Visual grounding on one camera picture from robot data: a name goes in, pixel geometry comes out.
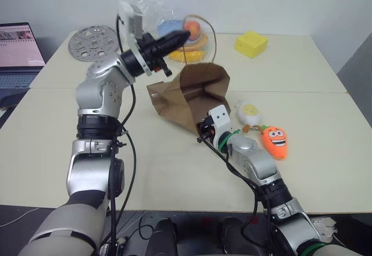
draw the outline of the laptop keyboard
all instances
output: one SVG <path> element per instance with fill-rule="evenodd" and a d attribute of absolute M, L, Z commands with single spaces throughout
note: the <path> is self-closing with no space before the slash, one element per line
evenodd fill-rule
<path fill-rule="evenodd" d="M 0 88 L 28 88 L 36 74 L 11 74 L 0 76 Z"/>

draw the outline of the white table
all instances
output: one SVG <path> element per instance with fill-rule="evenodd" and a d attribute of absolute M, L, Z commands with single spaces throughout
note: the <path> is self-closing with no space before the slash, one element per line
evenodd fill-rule
<path fill-rule="evenodd" d="M 85 78 L 90 63 L 71 57 L 67 46 L 71 33 L 31 84 L 31 88 L 76 88 Z M 278 91 L 345 93 L 315 43 L 307 35 L 268 35 L 267 49 L 251 59 L 234 49 L 238 35 L 217 35 L 215 63 L 230 75 L 230 91 Z M 137 78 L 136 88 L 172 80 L 182 65 L 168 61 L 173 76 L 160 72 L 151 78 Z"/>
<path fill-rule="evenodd" d="M 195 135 L 158 116 L 146 91 L 137 95 L 128 129 L 137 149 L 138 172 L 127 209 L 252 211 L 247 186 L 196 143 Z M 129 90 L 123 99 L 120 118 L 131 104 Z M 240 125 L 234 106 L 245 99 L 260 110 L 263 123 L 287 131 L 289 155 L 277 166 L 305 211 L 372 211 L 372 133 L 348 94 L 228 92 L 235 129 Z M 58 207 L 66 202 L 76 110 L 74 89 L 34 88 L 23 98 L 0 130 L 1 204 Z M 255 133 L 249 135 L 258 139 Z M 126 192 L 130 147 L 122 148 L 118 157 L 125 161 Z"/>

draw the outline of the green ring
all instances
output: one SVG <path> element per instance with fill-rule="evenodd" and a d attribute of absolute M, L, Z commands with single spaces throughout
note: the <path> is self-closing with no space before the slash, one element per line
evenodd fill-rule
<path fill-rule="evenodd" d="M 312 252 L 314 249 L 317 249 L 319 247 L 326 246 L 324 243 L 314 243 L 311 246 L 309 246 L 307 249 L 305 249 L 300 256 L 307 256 L 308 253 Z"/>
<path fill-rule="evenodd" d="M 235 131 L 234 131 L 232 134 L 230 134 L 230 135 L 227 135 L 227 137 L 224 138 L 223 141 L 221 142 L 221 144 L 219 145 L 219 151 L 222 152 L 222 148 L 223 148 L 223 146 L 227 143 L 228 139 L 229 139 L 232 135 L 234 135 L 234 134 L 239 134 L 239 133 L 240 133 L 240 129 L 235 130 Z"/>

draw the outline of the orange carrot plush toy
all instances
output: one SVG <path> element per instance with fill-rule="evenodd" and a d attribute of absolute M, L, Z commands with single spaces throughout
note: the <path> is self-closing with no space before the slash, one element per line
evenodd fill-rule
<path fill-rule="evenodd" d="M 262 125 L 261 141 L 265 149 L 279 160 L 287 157 L 288 139 L 287 134 L 281 128 Z"/>

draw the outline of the circular metal plate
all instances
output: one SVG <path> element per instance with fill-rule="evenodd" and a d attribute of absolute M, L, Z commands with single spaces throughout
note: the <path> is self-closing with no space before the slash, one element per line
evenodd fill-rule
<path fill-rule="evenodd" d="M 115 52 L 119 43 L 108 26 L 89 26 L 76 32 L 69 41 L 69 52 L 80 61 L 97 61 Z"/>

